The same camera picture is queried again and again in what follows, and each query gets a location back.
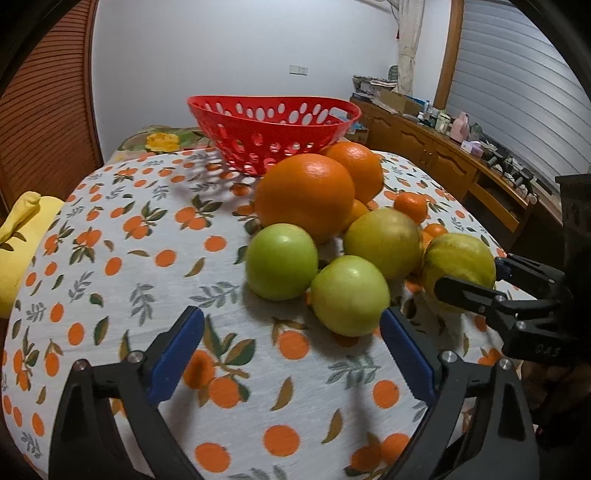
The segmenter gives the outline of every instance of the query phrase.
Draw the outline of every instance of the yellow pillow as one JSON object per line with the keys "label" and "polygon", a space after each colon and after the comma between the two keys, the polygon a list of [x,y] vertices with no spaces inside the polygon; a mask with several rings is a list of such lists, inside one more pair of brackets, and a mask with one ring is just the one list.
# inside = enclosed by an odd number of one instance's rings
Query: yellow pillow
{"label": "yellow pillow", "polygon": [[10,316],[22,276],[63,205],[60,199],[25,192],[0,226],[0,318]]}

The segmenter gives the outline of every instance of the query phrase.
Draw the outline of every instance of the orange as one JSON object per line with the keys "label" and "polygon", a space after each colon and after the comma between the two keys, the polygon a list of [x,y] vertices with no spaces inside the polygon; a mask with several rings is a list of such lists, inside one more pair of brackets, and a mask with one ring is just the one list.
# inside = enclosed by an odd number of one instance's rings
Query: orange
{"label": "orange", "polygon": [[358,199],[355,199],[353,201],[353,210],[351,210],[351,213],[349,214],[349,219],[347,220],[347,228],[349,228],[355,220],[365,215],[366,213],[369,213],[368,208]]}
{"label": "orange", "polygon": [[226,239],[222,236],[213,235],[205,240],[203,247],[208,252],[219,252],[226,248]]}
{"label": "orange", "polygon": [[343,335],[339,335],[338,333],[331,333],[335,339],[335,342],[337,342],[340,346],[350,347],[359,343],[359,337],[345,337]]}
{"label": "orange", "polygon": [[16,374],[19,374],[22,371],[22,360],[22,350],[18,349],[12,359],[12,367]]}
{"label": "orange", "polygon": [[154,262],[159,267],[169,267],[170,265],[172,265],[174,263],[174,261],[176,259],[177,259],[176,252],[174,252],[172,250],[162,250],[158,255],[156,255]]}
{"label": "orange", "polygon": [[390,408],[400,398],[398,386],[390,380],[380,380],[374,385],[374,402],[379,408]]}
{"label": "orange", "polygon": [[60,370],[60,358],[54,353],[47,354],[45,359],[45,371],[50,377],[55,377]]}
{"label": "orange", "polygon": [[8,395],[4,395],[2,404],[4,405],[4,411],[6,414],[10,415],[12,413],[12,402],[10,401],[10,397]]}
{"label": "orange", "polygon": [[84,339],[84,327],[81,323],[75,323],[70,327],[68,330],[68,342],[70,345],[80,345],[82,340]]}
{"label": "orange", "polygon": [[487,367],[492,367],[502,357],[500,351],[498,351],[496,348],[491,348],[488,353],[483,353],[484,356],[480,360],[478,360],[478,364],[486,365]]}
{"label": "orange", "polygon": [[427,200],[423,195],[414,192],[402,192],[396,197],[394,208],[408,215],[420,225],[427,218]]}
{"label": "orange", "polygon": [[212,358],[203,350],[195,350],[183,372],[183,380],[189,388],[197,390],[205,387],[215,375]]}
{"label": "orange", "polygon": [[372,472],[382,461],[379,446],[366,445],[351,456],[351,467],[358,472]]}
{"label": "orange", "polygon": [[14,417],[14,423],[17,424],[17,427],[22,427],[22,413],[18,407],[12,409],[12,416]]}
{"label": "orange", "polygon": [[125,209],[123,207],[118,207],[115,210],[113,210],[111,212],[111,218],[117,218],[120,217],[121,215],[123,215],[125,213]]}
{"label": "orange", "polygon": [[273,425],[265,431],[262,442],[271,455],[287,457],[296,453],[300,436],[287,425]]}
{"label": "orange", "polygon": [[304,358],[310,350],[310,342],[300,332],[289,330],[279,335],[277,339],[279,351],[288,360]]}
{"label": "orange", "polygon": [[423,230],[421,232],[421,236],[423,237],[423,250],[426,250],[429,244],[433,241],[433,237]]}
{"label": "orange", "polygon": [[322,244],[344,230],[354,199],[355,186],[344,166],[305,153],[267,172],[255,192],[255,211],[264,226],[291,223]]}
{"label": "orange", "polygon": [[222,473],[230,466],[228,451],[217,443],[202,443],[195,448],[195,459],[208,472]]}
{"label": "orange", "polygon": [[209,397],[218,407],[235,407],[240,400],[238,384],[230,377],[214,378],[209,384]]}
{"label": "orange", "polygon": [[59,322],[63,316],[64,316],[64,306],[61,303],[56,303],[51,308],[51,312],[49,313],[49,319],[53,323],[55,323],[55,322]]}
{"label": "orange", "polygon": [[384,186],[384,172],[378,156],[367,147],[353,142],[338,142],[321,150],[344,166],[355,184],[355,198],[368,203]]}
{"label": "orange", "polygon": [[124,232],[132,232],[137,227],[139,227],[143,221],[144,221],[144,219],[142,217],[140,217],[140,215],[136,215],[132,218],[129,218],[123,224],[123,231]]}
{"label": "orange", "polygon": [[189,222],[189,228],[191,230],[201,230],[206,225],[207,225],[207,222],[205,220],[205,217],[197,217]]}
{"label": "orange", "polygon": [[443,235],[444,233],[449,233],[447,231],[447,228],[445,228],[442,224],[440,223],[429,223],[429,225],[427,225],[424,229],[423,232],[428,233],[429,235],[431,235],[433,238]]}
{"label": "orange", "polygon": [[37,279],[37,274],[35,272],[29,273],[29,275],[27,276],[27,279],[25,280],[25,285],[27,287],[31,287],[35,283],[36,279]]}
{"label": "orange", "polygon": [[27,372],[23,371],[17,375],[18,386],[21,387],[23,392],[29,390],[29,382],[27,378]]}
{"label": "orange", "polygon": [[111,277],[119,272],[123,261],[119,257],[110,258],[105,265],[105,275]]}
{"label": "orange", "polygon": [[476,315],[474,317],[474,325],[481,332],[486,332],[486,319],[482,315]]}
{"label": "orange", "polygon": [[31,418],[31,425],[38,436],[43,437],[45,435],[45,426],[43,425],[43,421],[38,413],[33,414]]}
{"label": "orange", "polygon": [[382,458],[389,465],[393,465],[408,445],[410,438],[403,433],[394,433],[382,442]]}

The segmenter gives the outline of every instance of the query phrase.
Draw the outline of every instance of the large orange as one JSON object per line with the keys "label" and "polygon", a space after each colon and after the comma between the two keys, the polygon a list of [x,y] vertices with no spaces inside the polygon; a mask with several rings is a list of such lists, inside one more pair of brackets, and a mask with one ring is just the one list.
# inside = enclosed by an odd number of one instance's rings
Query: large orange
{"label": "large orange", "polygon": [[338,142],[321,151],[344,166],[355,183],[355,198],[369,203],[384,186],[384,172],[378,156],[367,147],[353,142]]}
{"label": "large orange", "polygon": [[355,186],[344,166],[305,153],[267,172],[256,188],[255,211],[264,226],[292,223],[322,244],[344,230],[354,199]]}

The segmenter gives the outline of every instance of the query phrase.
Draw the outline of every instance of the printed orange pattern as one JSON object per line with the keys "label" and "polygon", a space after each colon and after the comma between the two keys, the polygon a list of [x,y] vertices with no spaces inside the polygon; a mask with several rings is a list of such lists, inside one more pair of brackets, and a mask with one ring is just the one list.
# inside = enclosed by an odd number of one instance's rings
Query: printed orange pattern
{"label": "printed orange pattern", "polygon": [[[429,212],[423,226],[474,235],[503,254],[428,175],[380,155],[385,187],[368,208],[419,193]],[[205,334],[160,410],[206,480],[373,480],[400,456],[426,406],[410,397],[379,329],[335,335],[304,297],[268,302],[245,286],[246,249],[261,228],[255,186],[228,170],[217,150],[203,149],[104,167],[72,193],[23,276],[2,353],[4,416],[39,471],[47,472],[72,363],[118,362],[145,349],[187,305],[204,311]],[[320,251],[324,262],[332,259]],[[483,317],[433,314],[412,279],[392,299],[438,348],[484,365],[500,358],[500,341]],[[127,442],[124,406],[112,400],[111,409]]]}

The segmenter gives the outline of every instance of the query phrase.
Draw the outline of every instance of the wooden cabinet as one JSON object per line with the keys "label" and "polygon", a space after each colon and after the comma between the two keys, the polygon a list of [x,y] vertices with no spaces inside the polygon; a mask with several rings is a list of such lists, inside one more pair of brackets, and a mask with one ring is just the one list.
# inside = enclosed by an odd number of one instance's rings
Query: wooden cabinet
{"label": "wooden cabinet", "polygon": [[462,200],[476,174],[476,168],[458,152],[433,142],[427,172],[457,200]]}
{"label": "wooden cabinet", "polygon": [[431,136],[420,131],[420,127],[411,127],[399,123],[400,140],[394,153],[413,162],[417,167],[427,171],[428,152],[433,145]]}

